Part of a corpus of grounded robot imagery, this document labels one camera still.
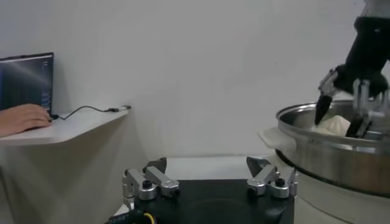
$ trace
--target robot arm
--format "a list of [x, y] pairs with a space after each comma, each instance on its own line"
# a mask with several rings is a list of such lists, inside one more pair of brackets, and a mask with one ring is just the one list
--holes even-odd
[[319, 85], [321, 95], [314, 121], [316, 125], [320, 123], [337, 92], [353, 94], [356, 119], [347, 137], [362, 137], [356, 133], [362, 124], [369, 123], [363, 122], [365, 113], [371, 110], [369, 106], [378, 107], [377, 103], [357, 102], [384, 99], [388, 93], [389, 85], [381, 70], [390, 59], [390, 0], [367, 0], [362, 15], [355, 21], [355, 29], [357, 36], [346, 62], [332, 69]]

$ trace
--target pot handle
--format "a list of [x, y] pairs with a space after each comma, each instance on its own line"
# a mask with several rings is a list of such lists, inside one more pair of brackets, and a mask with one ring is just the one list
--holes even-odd
[[295, 150], [297, 148], [295, 139], [284, 134], [277, 127], [269, 128], [263, 132], [258, 132], [257, 134], [270, 149]]

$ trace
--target black cable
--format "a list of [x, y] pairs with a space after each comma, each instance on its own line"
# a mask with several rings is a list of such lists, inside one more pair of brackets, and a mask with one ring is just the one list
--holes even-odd
[[100, 109], [97, 109], [96, 107], [91, 107], [91, 106], [82, 106], [82, 107], [79, 107], [77, 108], [76, 110], [74, 110], [72, 113], [70, 113], [69, 115], [67, 115], [66, 117], [61, 117], [59, 116], [58, 114], [52, 114], [51, 115], [51, 118], [53, 120], [57, 120], [58, 118], [65, 121], [67, 120], [67, 118], [69, 118], [70, 116], [74, 115], [74, 113], [78, 112], [79, 110], [83, 109], [83, 108], [89, 108], [89, 109], [93, 109], [93, 110], [96, 110], [98, 112], [101, 112], [101, 113], [107, 113], [107, 112], [119, 112], [119, 111], [122, 111], [122, 110], [129, 110], [131, 109], [132, 107], [131, 106], [128, 106], [128, 105], [125, 105], [123, 106], [122, 108], [109, 108], [107, 110], [100, 110]]

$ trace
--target hand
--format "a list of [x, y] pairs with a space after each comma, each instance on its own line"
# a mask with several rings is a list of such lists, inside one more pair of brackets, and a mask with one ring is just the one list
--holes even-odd
[[51, 125], [48, 112], [34, 104], [25, 104], [0, 111], [0, 138], [31, 128]]

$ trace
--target yellow cable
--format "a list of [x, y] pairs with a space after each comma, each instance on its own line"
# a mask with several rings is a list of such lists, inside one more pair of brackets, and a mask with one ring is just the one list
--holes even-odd
[[144, 213], [144, 216], [146, 216], [147, 218], [149, 218], [149, 220], [151, 221], [151, 224], [156, 224], [156, 223], [154, 222], [153, 216], [152, 216], [150, 213]]

